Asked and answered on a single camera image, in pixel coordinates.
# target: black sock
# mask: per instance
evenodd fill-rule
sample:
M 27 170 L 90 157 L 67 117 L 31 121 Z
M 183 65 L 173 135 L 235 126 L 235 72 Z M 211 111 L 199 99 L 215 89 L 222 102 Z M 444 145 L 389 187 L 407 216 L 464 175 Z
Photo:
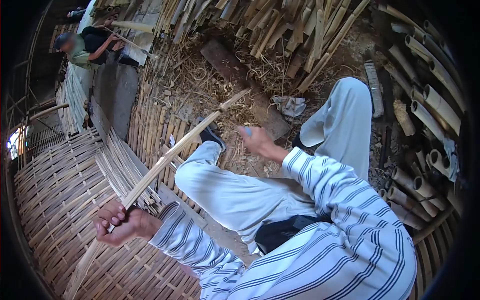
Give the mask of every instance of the black sock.
M 306 149 L 307 147 L 301 143 L 301 140 L 300 140 L 300 132 L 297 133 L 297 135 L 295 135 L 295 138 L 293 139 L 292 141 L 292 147 L 295 148 L 295 147 L 298 147 L 302 150 Z

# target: wooden board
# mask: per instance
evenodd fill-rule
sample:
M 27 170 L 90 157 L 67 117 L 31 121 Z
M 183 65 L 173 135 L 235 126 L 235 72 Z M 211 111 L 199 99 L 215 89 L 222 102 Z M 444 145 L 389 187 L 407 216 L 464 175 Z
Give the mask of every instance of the wooden board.
M 252 80 L 246 80 L 247 68 L 240 63 L 237 57 L 227 51 L 217 40 L 212 39 L 200 51 L 209 63 L 225 78 L 232 83 L 234 92 L 252 87 L 251 112 L 264 127 L 271 137 L 276 140 L 290 130 L 283 116 L 276 109 L 268 109 L 270 99 Z

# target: dark cap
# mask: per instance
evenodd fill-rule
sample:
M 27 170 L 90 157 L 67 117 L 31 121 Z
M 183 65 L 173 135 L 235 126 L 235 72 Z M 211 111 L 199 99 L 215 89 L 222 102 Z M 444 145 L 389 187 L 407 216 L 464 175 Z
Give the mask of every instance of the dark cap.
M 70 32 L 62 33 L 55 39 L 53 47 L 57 50 L 60 50 L 60 48 L 68 41 L 71 36 L 72 34 Z

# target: green shirt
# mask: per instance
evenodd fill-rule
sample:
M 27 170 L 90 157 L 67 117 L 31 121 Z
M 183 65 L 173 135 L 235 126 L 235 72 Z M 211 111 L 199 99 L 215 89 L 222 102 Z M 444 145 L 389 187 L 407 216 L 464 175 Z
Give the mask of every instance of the green shirt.
M 74 65 L 79 66 L 87 70 L 94 70 L 98 66 L 93 64 L 88 60 L 90 52 L 85 51 L 85 41 L 79 35 L 75 34 L 75 47 L 73 48 L 72 53 L 67 53 L 67 59 Z

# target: man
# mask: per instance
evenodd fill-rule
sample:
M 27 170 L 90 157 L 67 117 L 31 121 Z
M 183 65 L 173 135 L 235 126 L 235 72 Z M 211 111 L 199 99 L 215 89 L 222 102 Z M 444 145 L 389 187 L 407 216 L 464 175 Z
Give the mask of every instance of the man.
M 101 29 L 109 25 L 85 27 L 80 34 L 64 33 L 55 39 L 54 48 L 67 53 L 67 59 L 74 65 L 92 70 L 107 61 L 107 50 L 117 51 L 125 46 L 116 34 Z
M 281 164 L 291 179 L 221 170 L 216 161 L 225 144 L 202 132 L 203 144 L 179 167 L 175 182 L 216 221 L 237 231 L 251 252 L 267 250 L 248 269 L 177 203 L 159 219 L 107 203 L 94 220 L 97 239 L 113 246 L 146 239 L 192 268 L 200 278 L 200 299 L 406 299 L 417 266 L 412 239 L 365 181 L 371 117 L 367 86 L 344 78 L 295 141 L 323 142 L 314 156 L 298 147 L 289 153 L 262 128 L 239 127 L 248 150 Z M 304 216 L 303 223 L 286 228 L 285 220 L 296 215 Z M 112 233 L 110 223 L 119 225 Z M 271 249 L 281 239 L 286 241 Z

